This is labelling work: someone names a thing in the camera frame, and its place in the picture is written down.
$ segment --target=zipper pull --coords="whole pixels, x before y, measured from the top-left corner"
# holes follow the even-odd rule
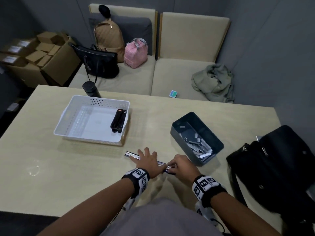
[[[265,156],[268,156],[268,154],[267,154],[267,152],[266,152],[266,149],[265,149],[264,147],[262,147],[262,150],[263,150]]]

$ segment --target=black bag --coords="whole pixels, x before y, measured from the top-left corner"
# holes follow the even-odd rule
[[[315,223],[315,202],[306,193],[315,182],[315,157],[289,126],[245,144],[226,160],[235,197],[241,203],[246,205],[235,174],[258,203],[281,214],[288,226],[312,227]]]
[[[98,51],[96,48],[91,49],[74,45],[69,43],[74,49],[77,56],[81,59],[85,65],[86,73],[95,76],[95,82],[97,77],[106,79],[115,78],[119,74],[119,67],[117,64],[117,53]]]

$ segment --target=white plastic basket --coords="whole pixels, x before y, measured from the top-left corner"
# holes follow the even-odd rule
[[[122,146],[129,119],[129,101],[74,95],[63,111],[54,134],[72,140]],[[117,109],[127,110],[121,133],[112,132]]]

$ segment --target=black tumbler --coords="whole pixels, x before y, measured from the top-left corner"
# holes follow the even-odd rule
[[[89,97],[101,98],[100,93],[95,86],[95,83],[93,83],[92,81],[85,82],[82,85],[82,88]]]

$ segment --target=pink bag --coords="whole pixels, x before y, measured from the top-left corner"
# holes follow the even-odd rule
[[[148,45],[142,38],[135,38],[127,43],[124,62],[133,69],[140,66],[148,59]]]

